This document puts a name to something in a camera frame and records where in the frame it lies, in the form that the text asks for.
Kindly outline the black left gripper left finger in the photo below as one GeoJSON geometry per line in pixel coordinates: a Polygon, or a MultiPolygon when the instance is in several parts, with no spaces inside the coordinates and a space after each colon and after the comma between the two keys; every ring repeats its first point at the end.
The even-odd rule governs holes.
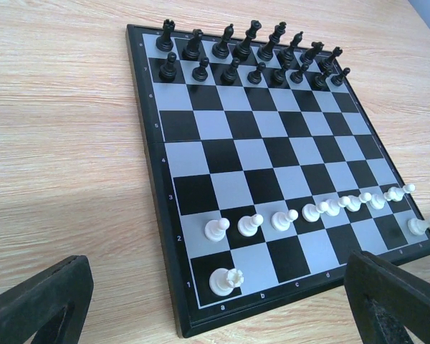
{"type": "Polygon", "coordinates": [[[78,343],[94,282],[72,255],[0,294],[0,343],[78,343]]]}

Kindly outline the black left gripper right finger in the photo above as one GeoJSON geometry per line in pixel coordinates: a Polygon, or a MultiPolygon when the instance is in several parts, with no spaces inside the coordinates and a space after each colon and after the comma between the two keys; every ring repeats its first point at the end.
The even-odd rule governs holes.
{"type": "Polygon", "coordinates": [[[430,283],[370,252],[353,252],[344,287],[364,343],[430,343],[430,283]]]}

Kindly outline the white rook chess piece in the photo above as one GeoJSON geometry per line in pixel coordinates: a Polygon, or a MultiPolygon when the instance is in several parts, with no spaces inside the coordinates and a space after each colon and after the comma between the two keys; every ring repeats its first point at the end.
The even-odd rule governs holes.
{"type": "Polygon", "coordinates": [[[413,235],[420,236],[430,228],[430,217],[424,220],[409,219],[408,228],[413,235]]]}

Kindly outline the white pawn chess piece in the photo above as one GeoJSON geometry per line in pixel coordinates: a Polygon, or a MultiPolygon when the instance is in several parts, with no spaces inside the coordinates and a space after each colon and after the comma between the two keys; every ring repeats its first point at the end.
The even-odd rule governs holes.
{"type": "Polygon", "coordinates": [[[374,193],[371,196],[371,200],[369,201],[369,204],[374,209],[382,209],[387,201],[390,201],[392,199],[392,195],[390,191],[387,191],[382,194],[374,193]]]}
{"type": "Polygon", "coordinates": [[[346,206],[346,209],[352,212],[356,212],[360,210],[362,204],[366,204],[372,199],[372,195],[371,193],[364,192],[361,193],[359,196],[349,195],[348,198],[350,199],[350,202],[346,206]]]}
{"type": "Polygon", "coordinates": [[[402,187],[392,186],[387,191],[387,199],[389,201],[401,201],[406,194],[410,194],[416,190],[413,183],[405,184],[402,187]]]}

